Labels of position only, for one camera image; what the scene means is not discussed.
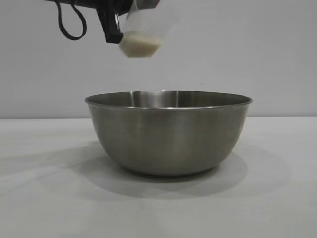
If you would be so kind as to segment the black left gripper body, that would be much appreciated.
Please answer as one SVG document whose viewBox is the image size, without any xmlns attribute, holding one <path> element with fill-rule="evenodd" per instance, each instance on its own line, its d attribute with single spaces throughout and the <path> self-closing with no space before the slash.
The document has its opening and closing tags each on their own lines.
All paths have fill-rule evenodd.
<svg viewBox="0 0 317 238">
<path fill-rule="evenodd" d="M 60 3 L 74 4 L 76 6 L 94 8 L 109 6 L 108 0 L 59 0 Z M 131 0 L 112 0 L 112 4 L 117 14 L 126 14 L 131 7 Z"/>
</svg>

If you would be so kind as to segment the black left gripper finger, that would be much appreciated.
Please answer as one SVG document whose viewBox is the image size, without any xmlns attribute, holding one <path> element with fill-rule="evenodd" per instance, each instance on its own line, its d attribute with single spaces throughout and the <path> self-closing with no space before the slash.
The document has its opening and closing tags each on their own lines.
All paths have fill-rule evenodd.
<svg viewBox="0 0 317 238">
<path fill-rule="evenodd" d="M 142 9 L 155 9 L 160 0 L 143 0 Z"/>
<path fill-rule="evenodd" d="M 119 44 L 123 38 L 120 30 L 118 14 L 114 8 L 98 9 L 98 17 L 101 23 L 107 43 Z"/>
</svg>

